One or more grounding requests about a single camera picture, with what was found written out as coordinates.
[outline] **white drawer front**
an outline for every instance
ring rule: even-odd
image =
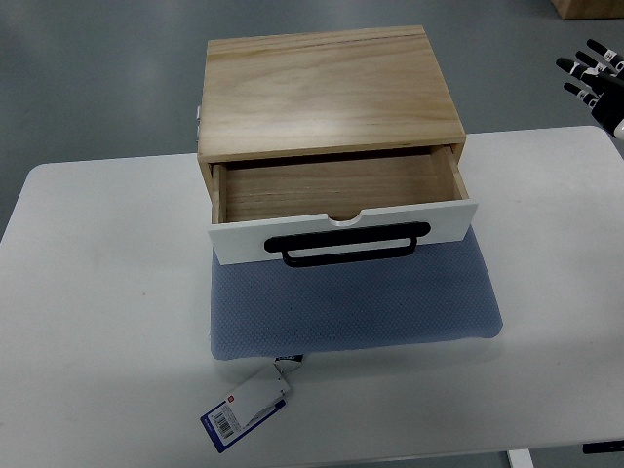
[[[209,235],[218,261],[222,265],[282,258],[280,253],[269,253],[264,249],[264,242],[272,237],[414,221],[428,222],[431,225],[431,232],[418,238],[418,244],[436,244],[462,240],[470,226],[477,205],[477,202],[471,200],[454,200],[375,208],[362,210],[357,217],[349,221],[334,221],[326,214],[311,214],[228,222],[212,224],[209,228]],[[336,253],[352,250],[349,246],[340,246],[332,248],[331,251]]]

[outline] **wooden top panel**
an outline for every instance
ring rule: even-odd
[[[421,26],[209,43],[200,161],[464,140]]]

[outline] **wooden box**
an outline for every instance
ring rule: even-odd
[[[418,243],[462,239],[464,141],[421,26],[209,43],[198,161],[222,264],[286,258],[267,241],[305,233],[350,230],[337,252],[411,222],[430,226]]]
[[[624,18],[624,0],[552,0],[563,20]]]

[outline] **barcode label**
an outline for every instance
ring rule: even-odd
[[[214,447],[219,453],[223,453],[224,450],[230,448],[242,437],[255,429],[255,427],[283,408],[285,404],[286,402],[284,400],[280,400],[274,407],[263,411],[245,427],[241,427],[232,409],[226,402],[221,403],[210,412],[204,414],[201,420],[213,441]]]
[[[216,425],[216,429],[218,429],[219,435],[223,439],[227,439],[228,437],[231,437],[234,434],[234,431],[232,430],[232,426],[230,426],[230,423],[227,421],[227,419],[225,419],[225,415],[222,412],[217,414],[213,418],[213,421],[214,421],[214,424]]]

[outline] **hang tag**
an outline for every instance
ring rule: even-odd
[[[269,366],[234,389],[225,401],[239,424],[247,426],[261,411],[284,398],[290,389],[275,366]]]
[[[217,407],[204,414],[201,420],[216,451],[223,453],[285,405],[286,401],[280,400],[272,408],[261,411],[257,418],[246,427],[241,427],[226,402],[221,402]]]
[[[201,417],[219,453],[284,407],[291,389],[275,366],[261,370]]]

